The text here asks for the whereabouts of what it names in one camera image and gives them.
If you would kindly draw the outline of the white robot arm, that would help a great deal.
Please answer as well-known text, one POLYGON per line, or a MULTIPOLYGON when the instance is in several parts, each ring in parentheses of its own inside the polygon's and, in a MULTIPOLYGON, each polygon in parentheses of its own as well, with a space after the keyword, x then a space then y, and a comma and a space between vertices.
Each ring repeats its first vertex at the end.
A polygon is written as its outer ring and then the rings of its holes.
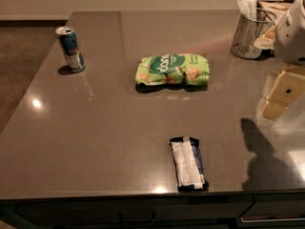
POLYGON ((274 30, 274 57, 286 64, 266 80, 257 106, 261 117, 277 120, 305 93, 305 0, 295 0, 274 30))

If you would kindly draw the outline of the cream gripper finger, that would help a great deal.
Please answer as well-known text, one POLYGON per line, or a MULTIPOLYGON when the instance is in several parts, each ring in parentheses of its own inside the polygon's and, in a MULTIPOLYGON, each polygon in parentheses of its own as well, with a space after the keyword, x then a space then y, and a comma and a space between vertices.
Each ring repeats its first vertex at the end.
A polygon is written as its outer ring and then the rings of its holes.
POLYGON ((290 65, 280 73, 271 73, 266 79, 257 113, 266 119, 277 120, 304 93, 304 67, 290 65))
POLYGON ((276 25, 273 25, 267 29, 254 41, 254 46, 261 50, 272 50, 274 48, 275 41, 275 28, 276 25))

